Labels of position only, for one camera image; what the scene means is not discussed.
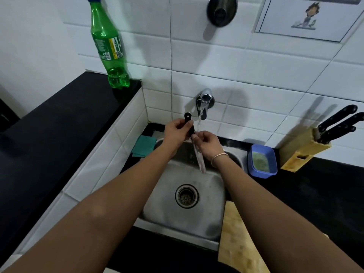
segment bottle label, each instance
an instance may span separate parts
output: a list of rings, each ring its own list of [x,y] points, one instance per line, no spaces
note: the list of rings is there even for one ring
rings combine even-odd
[[[99,56],[103,60],[114,60],[121,58],[121,41],[119,36],[108,39],[94,39]]]

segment faucet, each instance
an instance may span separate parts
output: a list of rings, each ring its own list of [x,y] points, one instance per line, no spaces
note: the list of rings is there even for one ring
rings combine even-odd
[[[198,116],[201,114],[201,119],[207,118],[207,110],[214,106],[215,98],[212,96],[211,89],[206,88],[201,91],[196,97],[196,108]]]

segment green bottle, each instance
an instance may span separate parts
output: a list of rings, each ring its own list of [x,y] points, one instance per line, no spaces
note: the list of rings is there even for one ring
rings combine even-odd
[[[89,0],[91,5],[91,34],[107,79],[112,88],[129,87],[130,79],[125,69],[123,50],[118,30],[107,16],[100,0]]]

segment wooden knife block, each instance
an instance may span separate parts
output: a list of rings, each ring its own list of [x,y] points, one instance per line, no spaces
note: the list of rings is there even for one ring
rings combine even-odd
[[[314,128],[308,128],[279,149],[281,169],[295,173],[315,154],[331,147],[331,143],[316,142],[313,136],[314,130]]]

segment hand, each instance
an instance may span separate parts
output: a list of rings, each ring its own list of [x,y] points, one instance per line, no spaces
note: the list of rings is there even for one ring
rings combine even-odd
[[[193,142],[198,146],[207,160],[211,161],[216,155],[224,153],[218,137],[208,131],[192,134]]]
[[[177,150],[183,141],[188,140],[188,131],[193,126],[193,121],[184,124],[184,119],[175,119],[164,128],[163,143],[167,144],[173,150]]]

